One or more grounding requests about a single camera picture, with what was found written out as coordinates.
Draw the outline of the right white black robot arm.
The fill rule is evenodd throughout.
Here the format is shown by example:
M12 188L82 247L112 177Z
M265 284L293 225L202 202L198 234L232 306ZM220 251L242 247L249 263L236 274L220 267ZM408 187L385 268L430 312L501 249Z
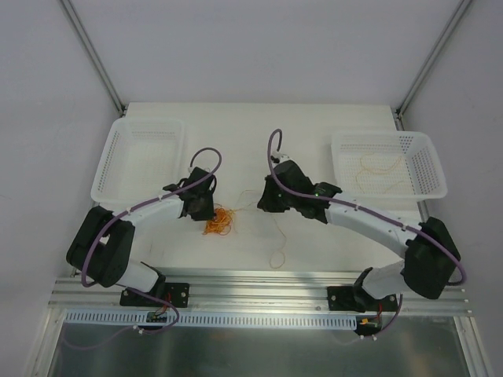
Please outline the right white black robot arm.
M386 211L364 207L342 189L313 183L291 159L271 158L270 172L258 208L268 213L296 210L303 217L356 232L386 247L399 262L369 267L336 295L336 304L364 313L387 296L411 290L436 300L461 270L461 255L445 224L438 218L415 225Z

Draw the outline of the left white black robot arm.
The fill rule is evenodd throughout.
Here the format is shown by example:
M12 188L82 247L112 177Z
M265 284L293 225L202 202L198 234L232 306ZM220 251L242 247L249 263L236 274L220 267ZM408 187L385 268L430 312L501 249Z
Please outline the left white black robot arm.
M121 306L156 306L162 301L187 306L189 285L168 283L157 269L131 258L143 231L179 218L208 221L215 216L215 175L195 167L188 178L163 188L164 194L114 214L102 206L86 215L66 254L90 285L123 287Z

